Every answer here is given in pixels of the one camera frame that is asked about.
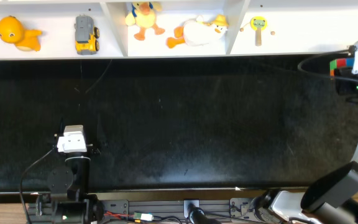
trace yellow hat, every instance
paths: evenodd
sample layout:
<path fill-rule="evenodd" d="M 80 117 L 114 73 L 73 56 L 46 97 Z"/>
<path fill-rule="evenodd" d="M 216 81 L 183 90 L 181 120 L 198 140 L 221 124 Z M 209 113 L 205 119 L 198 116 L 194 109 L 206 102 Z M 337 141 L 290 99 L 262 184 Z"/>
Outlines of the yellow hat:
<path fill-rule="evenodd" d="M 216 16 L 216 19 L 212 22 L 212 24 L 216 24 L 218 26 L 229 26 L 229 24 L 226 22 L 226 17 L 220 14 Z"/>

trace black table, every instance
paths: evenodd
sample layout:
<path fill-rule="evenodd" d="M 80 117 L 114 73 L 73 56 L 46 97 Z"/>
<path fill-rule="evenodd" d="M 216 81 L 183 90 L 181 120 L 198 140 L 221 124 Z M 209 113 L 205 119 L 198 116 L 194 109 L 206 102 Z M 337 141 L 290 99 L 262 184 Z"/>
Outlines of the black table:
<path fill-rule="evenodd" d="M 0 192 L 50 148 L 63 118 L 109 147 L 93 157 L 95 191 L 304 186 L 350 161 L 358 106 L 298 57 L 0 62 Z M 46 189 L 54 154 L 24 190 Z"/>

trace yellow duck plush toy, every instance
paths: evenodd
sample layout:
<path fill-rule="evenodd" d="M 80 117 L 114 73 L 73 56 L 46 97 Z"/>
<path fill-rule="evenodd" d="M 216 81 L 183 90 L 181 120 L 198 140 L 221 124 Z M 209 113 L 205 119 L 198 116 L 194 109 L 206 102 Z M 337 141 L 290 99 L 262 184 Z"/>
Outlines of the yellow duck plush toy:
<path fill-rule="evenodd" d="M 24 26 L 13 16 L 8 16 L 0 21 L 0 38 L 9 44 L 14 44 L 19 50 L 39 51 L 41 45 L 37 36 L 41 30 L 26 30 Z"/>
<path fill-rule="evenodd" d="M 159 28 L 155 23 L 157 17 L 154 9 L 160 12 L 162 10 L 161 4 L 158 2 L 132 3 L 132 11 L 125 18 L 125 23 L 128 26 L 136 24 L 140 27 L 140 32 L 134 35 L 137 40 L 145 39 L 145 33 L 148 28 L 153 28 L 155 35 L 160 35 L 165 32 L 165 29 Z"/>

